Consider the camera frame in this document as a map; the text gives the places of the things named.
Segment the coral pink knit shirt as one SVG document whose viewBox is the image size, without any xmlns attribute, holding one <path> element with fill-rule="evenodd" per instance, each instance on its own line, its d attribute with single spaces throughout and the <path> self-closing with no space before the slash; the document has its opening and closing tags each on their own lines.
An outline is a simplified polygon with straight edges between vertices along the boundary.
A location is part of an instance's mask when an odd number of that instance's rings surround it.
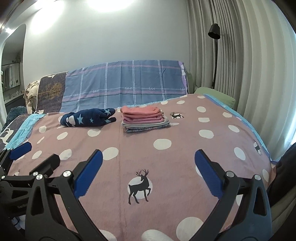
<svg viewBox="0 0 296 241">
<path fill-rule="evenodd" d="M 162 114 L 161 110 L 155 106 L 133 107 L 123 106 L 120 109 L 124 117 L 129 118 L 153 118 Z"/>
</svg>

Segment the beige crumpled clothes pile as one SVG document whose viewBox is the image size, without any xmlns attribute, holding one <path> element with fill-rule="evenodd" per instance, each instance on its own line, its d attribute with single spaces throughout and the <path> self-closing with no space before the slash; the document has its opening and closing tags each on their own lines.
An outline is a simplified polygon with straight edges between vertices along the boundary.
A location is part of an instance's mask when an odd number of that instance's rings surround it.
<svg viewBox="0 0 296 241">
<path fill-rule="evenodd" d="M 25 99 L 28 114 L 33 114 L 36 110 L 39 84 L 39 80 L 33 81 L 25 88 L 23 98 Z"/>
</svg>

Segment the dark teal knit blanket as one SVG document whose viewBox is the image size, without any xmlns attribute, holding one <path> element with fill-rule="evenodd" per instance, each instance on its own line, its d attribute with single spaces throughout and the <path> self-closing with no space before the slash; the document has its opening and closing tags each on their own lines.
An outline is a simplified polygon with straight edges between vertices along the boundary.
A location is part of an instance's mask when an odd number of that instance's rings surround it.
<svg viewBox="0 0 296 241">
<path fill-rule="evenodd" d="M 25 106 L 17 106 L 12 108 L 6 117 L 5 126 L 9 125 L 18 116 L 26 113 L 27 113 L 27 108 Z"/>
</svg>

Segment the navy star fleece blanket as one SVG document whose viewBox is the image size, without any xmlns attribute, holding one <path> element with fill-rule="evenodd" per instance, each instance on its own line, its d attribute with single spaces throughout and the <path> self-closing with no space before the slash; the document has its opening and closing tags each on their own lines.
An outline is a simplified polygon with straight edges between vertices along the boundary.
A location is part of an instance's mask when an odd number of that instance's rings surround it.
<svg viewBox="0 0 296 241">
<path fill-rule="evenodd" d="M 114 108 L 92 108 L 76 113 L 71 112 L 62 116 L 60 124 L 66 127 L 104 126 L 116 121 L 116 118 L 113 117 L 115 112 L 116 110 Z"/>
</svg>

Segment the folded floral patterned garment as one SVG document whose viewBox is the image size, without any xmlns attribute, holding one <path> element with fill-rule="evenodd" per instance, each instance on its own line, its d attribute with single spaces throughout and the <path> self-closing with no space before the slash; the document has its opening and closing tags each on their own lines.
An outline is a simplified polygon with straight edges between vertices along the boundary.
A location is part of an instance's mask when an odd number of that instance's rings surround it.
<svg viewBox="0 0 296 241">
<path fill-rule="evenodd" d="M 128 128 L 124 127 L 123 130 L 126 133 L 141 133 L 141 132 L 148 132 L 152 130 L 158 130 L 158 129 L 163 129 L 163 128 L 169 128 L 171 125 L 163 125 L 163 126 L 151 126 L 151 127 L 145 127 L 145 128 Z"/>
</svg>

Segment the blue plaid pillow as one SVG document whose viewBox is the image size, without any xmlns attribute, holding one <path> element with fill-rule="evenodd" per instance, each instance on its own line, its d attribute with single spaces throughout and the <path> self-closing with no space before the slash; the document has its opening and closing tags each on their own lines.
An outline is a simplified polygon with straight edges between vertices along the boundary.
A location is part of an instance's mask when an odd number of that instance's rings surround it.
<svg viewBox="0 0 296 241">
<path fill-rule="evenodd" d="M 60 111 L 143 105 L 184 96 L 188 90 L 181 61 L 107 62 L 66 74 Z"/>
</svg>

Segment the pink polka dot bedspread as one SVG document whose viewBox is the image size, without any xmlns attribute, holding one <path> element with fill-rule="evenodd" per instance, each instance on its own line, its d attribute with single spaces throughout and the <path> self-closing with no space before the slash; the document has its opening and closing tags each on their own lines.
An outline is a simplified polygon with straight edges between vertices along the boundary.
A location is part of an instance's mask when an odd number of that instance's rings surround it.
<svg viewBox="0 0 296 241">
<path fill-rule="evenodd" d="M 237 113 L 196 94 L 156 107 L 171 125 L 143 133 L 126 133 L 120 111 L 116 122 L 97 128 L 63 127 L 62 115 L 49 113 L 34 125 L 32 150 L 10 174 L 27 175 L 57 154 L 59 176 L 102 151 L 102 166 L 80 202 L 108 240 L 191 238 L 217 203 L 196 168 L 197 150 L 239 177 L 258 174 L 269 183 L 269 154 Z"/>
</svg>

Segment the folded pink garment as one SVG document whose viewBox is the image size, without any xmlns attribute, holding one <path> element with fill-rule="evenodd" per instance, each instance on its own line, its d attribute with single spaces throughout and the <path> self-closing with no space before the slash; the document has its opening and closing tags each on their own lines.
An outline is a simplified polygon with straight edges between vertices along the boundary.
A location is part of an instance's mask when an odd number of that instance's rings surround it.
<svg viewBox="0 0 296 241">
<path fill-rule="evenodd" d="M 123 118 L 123 122 L 128 124 L 161 123 L 164 120 L 165 118 L 161 115 L 153 118 Z"/>
</svg>

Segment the green pillow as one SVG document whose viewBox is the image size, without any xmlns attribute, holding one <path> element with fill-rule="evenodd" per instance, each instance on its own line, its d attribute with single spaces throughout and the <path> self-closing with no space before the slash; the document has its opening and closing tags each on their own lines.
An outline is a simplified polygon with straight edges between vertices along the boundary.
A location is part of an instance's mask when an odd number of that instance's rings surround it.
<svg viewBox="0 0 296 241">
<path fill-rule="evenodd" d="M 215 89 L 211 89 L 208 87 L 199 87 L 194 91 L 195 94 L 208 94 L 212 97 L 215 97 L 217 100 L 221 101 L 225 105 L 229 106 L 230 108 L 234 108 L 235 99 L 231 96 L 228 96 L 222 92 L 219 92 Z"/>
</svg>

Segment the folded grey garment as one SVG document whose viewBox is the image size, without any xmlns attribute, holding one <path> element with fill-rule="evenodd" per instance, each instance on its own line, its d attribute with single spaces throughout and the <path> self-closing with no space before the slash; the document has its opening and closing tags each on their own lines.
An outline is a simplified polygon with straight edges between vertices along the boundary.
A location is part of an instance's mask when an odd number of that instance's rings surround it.
<svg viewBox="0 0 296 241">
<path fill-rule="evenodd" d="M 122 121 L 122 126 L 124 128 L 154 128 L 169 125 L 170 121 L 167 117 L 162 117 L 160 120 L 145 120 L 145 121 L 138 121 L 133 123 L 128 123 L 126 121 Z"/>
</svg>

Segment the beige pleated curtain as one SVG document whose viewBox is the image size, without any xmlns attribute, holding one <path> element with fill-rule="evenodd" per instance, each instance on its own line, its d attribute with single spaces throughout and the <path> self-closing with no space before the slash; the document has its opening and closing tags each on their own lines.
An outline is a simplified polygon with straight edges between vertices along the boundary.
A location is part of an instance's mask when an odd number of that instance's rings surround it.
<svg viewBox="0 0 296 241">
<path fill-rule="evenodd" d="M 272 159 L 295 142 L 295 30 L 275 1 L 187 1 L 193 85 L 215 89 L 258 132 Z"/>
</svg>

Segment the black floor lamp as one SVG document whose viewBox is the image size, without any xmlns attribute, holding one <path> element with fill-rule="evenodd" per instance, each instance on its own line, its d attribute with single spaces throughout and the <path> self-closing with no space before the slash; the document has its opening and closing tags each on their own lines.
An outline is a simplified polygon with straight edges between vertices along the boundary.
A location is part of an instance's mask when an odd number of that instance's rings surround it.
<svg viewBox="0 0 296 241">
<path fill-rule="evenodd" d="M 217 23 L 211 25 L 208 36 L 214 40 L 214 74 L 211 88 L 215 88 L 216 75 L 217 75 L 217 61 L 218 61 L 218 40 L 221 38 L 220 27 Z"/>
</svg>

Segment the wall mirror cabinet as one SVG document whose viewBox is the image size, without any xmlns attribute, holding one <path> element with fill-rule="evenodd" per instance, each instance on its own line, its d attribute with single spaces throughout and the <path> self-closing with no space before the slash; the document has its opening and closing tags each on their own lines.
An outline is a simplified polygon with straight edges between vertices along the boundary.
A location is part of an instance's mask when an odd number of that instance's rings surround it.
<svg viewBox="0 0 296 241">
<path fill-rule="evenodd" d="M 3 91 L 20 85 L 19 63 L 6 64 L 1 67 Z"/>
</svg>

